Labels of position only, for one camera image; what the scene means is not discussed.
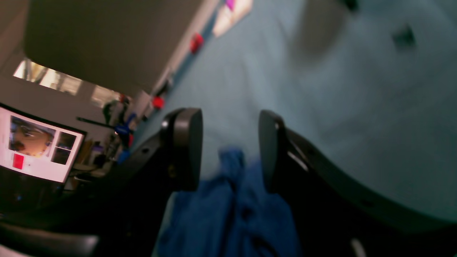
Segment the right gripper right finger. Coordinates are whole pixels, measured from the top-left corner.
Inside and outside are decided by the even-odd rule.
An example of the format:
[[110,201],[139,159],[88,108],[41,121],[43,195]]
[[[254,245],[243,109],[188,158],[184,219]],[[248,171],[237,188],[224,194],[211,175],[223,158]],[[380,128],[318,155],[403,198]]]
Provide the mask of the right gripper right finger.
[[291,209],[307,257],[455,257],[456,222],[404,207],[349,177],[318,148],[261,110],[264,186]]

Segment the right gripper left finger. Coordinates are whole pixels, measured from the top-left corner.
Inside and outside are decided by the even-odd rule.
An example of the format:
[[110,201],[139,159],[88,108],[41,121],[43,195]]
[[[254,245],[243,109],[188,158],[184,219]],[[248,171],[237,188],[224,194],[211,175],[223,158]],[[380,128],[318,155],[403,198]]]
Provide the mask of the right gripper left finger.
[[92,257],[150,257],[168,199],[199,185],[204,119],[201,109],[176,109],[159,132],[96,181],[101,213]]

